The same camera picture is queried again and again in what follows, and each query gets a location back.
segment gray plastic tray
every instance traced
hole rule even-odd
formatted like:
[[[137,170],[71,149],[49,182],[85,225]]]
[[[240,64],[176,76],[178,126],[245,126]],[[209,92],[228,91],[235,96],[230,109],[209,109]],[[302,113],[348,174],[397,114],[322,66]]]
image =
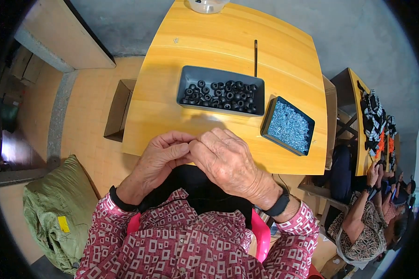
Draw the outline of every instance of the gray plastic tray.
[[[206,87],[210,88],[211,83],[213,82],[227,82],[229,80],[234,81],[242,81],[244,84],[255,84],[258,87],[258,91],[254,94],[253,100],[254,104],[256,105],[256,112],[255,113],[246,113],[246,112],[239,112],[234,110],[227,110],[227,109],[215,109],[211,107],[203,107],[193,104],[183,104],[180,103],[180,100],[184,97],[184,91],[186,88],[189,87],[190,84],[197,85],[197,81],[203,80],[206,83]],[[214,96],[213,90],[210,88],[209,93]],[[226,70],[218,70],[212,68],[204,68],[204,67],[197,67],[197,66],[184,66],[182,68],[179,88],[177,91],[177,104],[181,105],[187,109],[200,109],[209,112],[215,113],[228,113],[240,116],[247,116],[247,117],[258,117],[264,116],[265,113],[265,84],[264,80],[260,78],[256,78],[250,75],[243,75],[239,73],[229,72]]]
[[[307,138],[307,151],[301,152],[299,150],[296,150],[292,146],[286,144],[285,142],[280,141],[279,139],[271,136],[268,134],[268,127],[270,126],[270,122],[272,121],[273,112],[275,111],[276,102],[285,103],[286,105],[290,106],[292,109],[295,110],[296,113],[300,114],[309,124],[309,131],[307,132],[309,134],[309,137]],[[295,153],[298,156],[307,156],[309,154],[309,150],[311,149],[311,142],[312,142],[312,136],[314,134],[314,128],[315,128],[315,121],[310,118],[307,114],[303,113],[300,109],[286,101],[284,98],[278,96],[272,100],[270,100],[270,104],[267,109],[267,115],[264,117],[264,122],[261,127],[261,136],[265,137],[269,141],[272,141],[283,148],[287,149],[288,151]]]

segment pink plastic chair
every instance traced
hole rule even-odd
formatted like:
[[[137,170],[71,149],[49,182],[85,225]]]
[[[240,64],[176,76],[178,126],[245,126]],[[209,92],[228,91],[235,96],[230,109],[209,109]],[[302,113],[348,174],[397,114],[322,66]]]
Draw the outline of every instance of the pink plastic chair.
[[[140,227],[140,217],[141,214],[138,213],[130,219],[127,225],[127,235],[138,231]],[[258,261],[263,262],[267,257],[270,247],[270,229],[254,209],[251,210],[251,227],[251,231],[256,236],[257,241],[255,257]]]

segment wooden table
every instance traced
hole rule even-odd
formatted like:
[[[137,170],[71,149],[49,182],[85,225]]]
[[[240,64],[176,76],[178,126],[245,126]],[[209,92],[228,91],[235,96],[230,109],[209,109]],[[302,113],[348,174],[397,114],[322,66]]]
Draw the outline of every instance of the wooden table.
[[[355,170],[355,175],[366,176],[366,172],[368,171],[369,166],[373,161],[378,161],[380,156],[379,158],[371,157],[369,150],[365,149],[366,135],[363,132],[363,113],[360,107],[362,93],[358,88],[357,81],[360,82],[360,85],[363,86],[366,92],[369,93],[370,90],[366,84],[357,76],[357,74],[354,73],[354,71],[352,71],[350,68],[343,70],[340,74],[332,78],[331,81],[337,89],[338,107],[353,103],[355,104],[356,115],[354,115],[351,120],[345,124],[345,126],[351,125],[355,119],[357,119],[357,135],[353,133],[354,137],[357,137],[358,141],[357,167]]]
[[[258,77],[265,101],[281,96],[315,120],[308,156],[296,156],[260,136],[263,117],[233,116],[184,109],[176,103],[181,69],[202,66]],[[262,169],[272,173],[324,172],[327,113],[323,78],[312,37],[273,16],[229,3],[221,13],[203,15],[177,0],[149,48],[131,99],[122,151],[141,155],[158,134],[180,130],[198,135],[227,128],[245,140]]]

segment gray concrete wall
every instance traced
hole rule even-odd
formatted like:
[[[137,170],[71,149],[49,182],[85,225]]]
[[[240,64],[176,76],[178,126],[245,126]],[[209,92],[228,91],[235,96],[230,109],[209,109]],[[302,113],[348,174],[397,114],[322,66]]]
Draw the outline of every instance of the gray concrete wall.
[[[173,0],[71,0],[115,56],[145,55]],[[278,17],[313,37],[322,72],[352,68],[396,117],[402,142],[419,130],[419,67],[396,18],[381,0],[232,0]],[[416,146],[403,154],[414,173]]]

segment orange fabric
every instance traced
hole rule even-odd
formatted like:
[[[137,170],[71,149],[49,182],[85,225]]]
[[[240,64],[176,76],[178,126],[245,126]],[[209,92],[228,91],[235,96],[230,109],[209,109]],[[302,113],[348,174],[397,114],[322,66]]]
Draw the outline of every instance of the orange fabric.
[[[392,139],[391,137],[388,137],[388,152],[389,153],[393,153],[394,151],[394,139]]]
[[[380,152],[382,152],[385,149],[385,132],[384,131],[382,131],[379,138],[380,138],[380,141],[378,143],[378,149],[377,149],[375,158],[380,158]]]

